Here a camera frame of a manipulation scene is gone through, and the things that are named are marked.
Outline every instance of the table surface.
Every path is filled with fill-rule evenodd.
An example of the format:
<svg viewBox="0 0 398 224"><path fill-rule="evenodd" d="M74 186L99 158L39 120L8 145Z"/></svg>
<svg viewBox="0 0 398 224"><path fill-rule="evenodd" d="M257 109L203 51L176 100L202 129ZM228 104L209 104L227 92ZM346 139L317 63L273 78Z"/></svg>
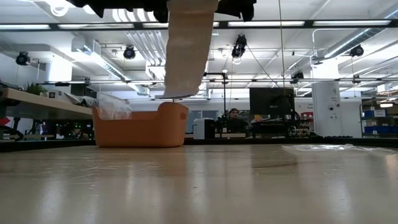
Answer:
<svg viewBox="0 0 398 224"><path fill-rule="evenodd" d="M2 90L1 98L20 101L17 106L7 107L7 116L31 119L92 119L89 108L11 88Z"/></svg>
<svg viewBox="0 0 398 224"><path fill-rule="evenodd" d="M398 156L279 145L0 154L1 223L391 223Z"/></svg>

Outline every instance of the white towel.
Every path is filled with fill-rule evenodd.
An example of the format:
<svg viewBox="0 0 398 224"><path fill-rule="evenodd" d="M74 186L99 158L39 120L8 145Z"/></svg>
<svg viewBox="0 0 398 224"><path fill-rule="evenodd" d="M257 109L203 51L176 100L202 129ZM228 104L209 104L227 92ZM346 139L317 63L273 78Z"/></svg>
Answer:
<svg viewBox="0 0 398 224"><path fill-rule="evenodd" d="M170 0L164 98L196 95L206 68L218 0Z"/></svg>

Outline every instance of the orange bin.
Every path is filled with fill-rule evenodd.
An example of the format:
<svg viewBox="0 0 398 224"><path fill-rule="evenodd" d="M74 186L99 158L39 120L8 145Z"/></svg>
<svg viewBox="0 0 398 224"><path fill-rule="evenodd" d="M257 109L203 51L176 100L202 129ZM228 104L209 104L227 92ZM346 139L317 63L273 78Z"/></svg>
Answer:
<svg viewBox="0 0 398 224"><path fill-rule="evenodd" d="M162 103L157 111L132 112L130 119L102 120L93 108L95 141L99 147L177 147L184 143L188 108Z"/></svg>

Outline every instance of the ceiling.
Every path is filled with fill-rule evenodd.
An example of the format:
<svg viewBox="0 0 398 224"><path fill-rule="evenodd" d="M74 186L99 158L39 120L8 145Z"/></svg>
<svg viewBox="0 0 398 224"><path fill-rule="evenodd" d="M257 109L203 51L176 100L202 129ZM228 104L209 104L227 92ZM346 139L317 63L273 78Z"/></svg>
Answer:
<svg viewBox="0 0 398 224"><path fill-rule="evenodd" d="M254 20L282 19L383 19L383 12L396 7L393 0L280 0L281 16L279 15L279 2L276 0L258 1L255 4ZM54 16L46 2L29 0L2 0L0 3L0 23L39 23L39 22L115 22L114 11L106 10L104 18L86 13L80 8L70 8L62 16ZM238 18L215 15L216 21L236 20ZM317 30L313 35L311 29L225 29L215 30L217 35L212 37L208 72L221 72L228 70L230 79L252 78L281 78L285 72L288 77L294 68L288 70L302 57L310 55L312 50L327 49L353 33L354 29L345 30ZM163 43L167 43L166 30L160 31ZM233 64L230 55L231 46L238 34L245 34L248 40L246 53L239 65ZM84 31L84 32L3 32L0 34L0 46L45 44L49 45L71 58L76 65L73 69L74 77L90 77L92 80L109 78L106 70L93 62L81 61L71 51L72 39L82 35L90 40L96 40L102 46L102 56L120 68L131 79L148 79L145 74L146 60L137 52L134 60L125 60L123 51L132 42L124 31ZM398 77L398 43L395 43L398 29L386 29L380 34L371 37L362 43L365 54L360 58L339 57L339 73L341 77L352 77L358 72L369 77ZM306 77L310 77L309 59L304 57L299 68ZM361 87L374 88L381 82L363 83ZM220 84L207 84L209 88L218 88ZM268 83L234 83L229 88L246 88L248 86L270 86ZM341 83L342 87L352 86L352 83ZM126 86L102 85L102 90L127 91Z"/></svg>

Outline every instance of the clear plastic bag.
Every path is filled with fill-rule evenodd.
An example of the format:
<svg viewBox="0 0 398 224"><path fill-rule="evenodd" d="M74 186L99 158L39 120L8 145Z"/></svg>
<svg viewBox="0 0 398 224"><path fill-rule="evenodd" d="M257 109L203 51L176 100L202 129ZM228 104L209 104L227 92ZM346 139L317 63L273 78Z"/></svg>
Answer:
<svg viewBox="0 0 398 224"><path fill-rule="evenodd" d="M129 119L132 109L130 102L104 93L97 94L98 115L102 120Z"/></svg>
<svg viewBox="0 0 398 224"><path fill-rule="evenodd" d="M292 149L302 152L320 152L320 151L344 151L344 150L359 150L364 152L387 152L395 154L394 150L383 148L368 148L361 146L354 146L352 144L345 145L297 145L297 146L282 146L284 149Z"/></svg>

